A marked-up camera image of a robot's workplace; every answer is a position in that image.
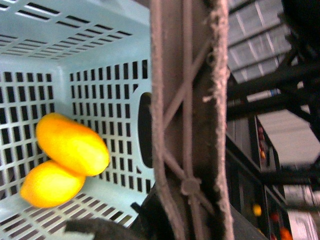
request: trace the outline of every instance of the yellow fruit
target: yellow fruit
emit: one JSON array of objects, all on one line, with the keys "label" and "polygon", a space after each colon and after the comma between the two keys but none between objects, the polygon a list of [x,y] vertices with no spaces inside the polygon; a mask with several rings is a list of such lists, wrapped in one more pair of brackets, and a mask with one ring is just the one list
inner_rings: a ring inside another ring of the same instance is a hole
[{"label": "yellow fruit", "polygon": [[35,207],[51,208],[72,199],[83,187],[85,180],[85,176],[49,160],[29,172],[20,194]]},{"label": "yellow fruit", "polygon": [[254,204],[252,207],[252,211],[256,217],[260,217],[262,215],[262,209],[259,204]]},{"label": "yellow fruit", "polygon": [[100,136],[61,114],[45,115],[35,133],[40,148],[52,160],[76,173],[95,176],[109,164],[109,152]]}]

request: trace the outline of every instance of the light blue crate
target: light blue crate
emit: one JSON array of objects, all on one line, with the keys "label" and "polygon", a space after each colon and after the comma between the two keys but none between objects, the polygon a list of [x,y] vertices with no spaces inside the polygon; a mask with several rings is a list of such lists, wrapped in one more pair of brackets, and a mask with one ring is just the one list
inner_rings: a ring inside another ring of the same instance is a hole
[{"label": "light blue crate", "polygon": [[[92,238],[64,234],[69,218],[129,226],[130,205],[155,181],[138,133],[141,96],[151,92],[149,10],[132,0],[0,0],[0,19],[0,238]],[[47,160],[34,128],[52,111],[97,131],[110,165],[68,203],[38,209],[17,192]]]}]

